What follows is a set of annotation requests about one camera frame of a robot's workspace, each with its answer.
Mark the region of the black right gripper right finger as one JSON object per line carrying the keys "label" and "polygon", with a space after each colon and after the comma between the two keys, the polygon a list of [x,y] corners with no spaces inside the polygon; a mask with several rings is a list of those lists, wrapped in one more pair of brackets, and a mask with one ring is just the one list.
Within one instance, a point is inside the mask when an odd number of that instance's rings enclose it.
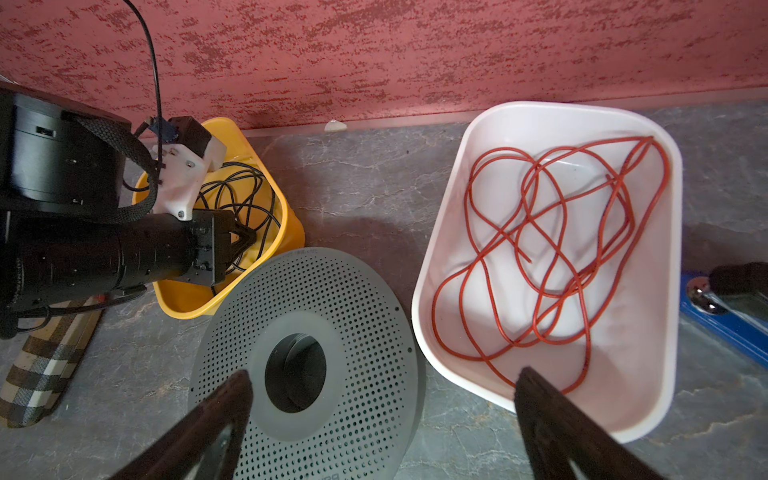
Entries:
{"label": "black right gripper right finger", "polygon": [[521,370],[514,403],[536,479],[659,479],[531,367]]}

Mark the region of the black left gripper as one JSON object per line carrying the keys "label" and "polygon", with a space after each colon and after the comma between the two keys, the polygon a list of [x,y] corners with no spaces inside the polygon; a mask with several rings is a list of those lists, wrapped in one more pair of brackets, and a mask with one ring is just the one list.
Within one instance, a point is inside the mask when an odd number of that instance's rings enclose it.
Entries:
{"label": "black left gripper", "polygon": [[213,286],[256,240],[256,230],[220,210],[120,225],[23,220],[1,244],[1,309],[26,312],[165,280]]}

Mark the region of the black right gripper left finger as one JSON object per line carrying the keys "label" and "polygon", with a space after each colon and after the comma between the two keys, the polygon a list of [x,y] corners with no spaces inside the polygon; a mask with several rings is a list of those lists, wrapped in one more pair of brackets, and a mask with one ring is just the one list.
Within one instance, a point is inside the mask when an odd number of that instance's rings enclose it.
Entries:
{"label": "black right gripper left finger", "polygon": [[233,373],[114,479],[231,479],[253,401],[245,370]]}

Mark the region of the grey perforated cable spool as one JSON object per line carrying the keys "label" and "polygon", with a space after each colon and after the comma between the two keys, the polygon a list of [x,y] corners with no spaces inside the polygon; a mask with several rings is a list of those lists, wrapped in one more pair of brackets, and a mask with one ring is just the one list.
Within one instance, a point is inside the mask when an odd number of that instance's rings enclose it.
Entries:
{"label": "grey perforated cable spool", "polygon": [[396,475],[420,415],[417,351],[397,297],[365,262],[303,248],[249,273],[208,324],[189,405],[239,370],[253,399],[236,478]]}

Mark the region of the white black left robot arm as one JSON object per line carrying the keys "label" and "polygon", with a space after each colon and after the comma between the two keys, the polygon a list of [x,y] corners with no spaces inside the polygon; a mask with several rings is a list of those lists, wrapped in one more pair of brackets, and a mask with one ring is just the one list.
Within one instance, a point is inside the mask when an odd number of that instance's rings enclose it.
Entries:
{"label": "white black left robot arm", "polygon": [[58,316],[147,284],[221,283],[257,239],[232,207],[198,209],[225,145],[189,116],[155,119],[161,158],[127,120],[13,84],[1,89],[1,317]]}

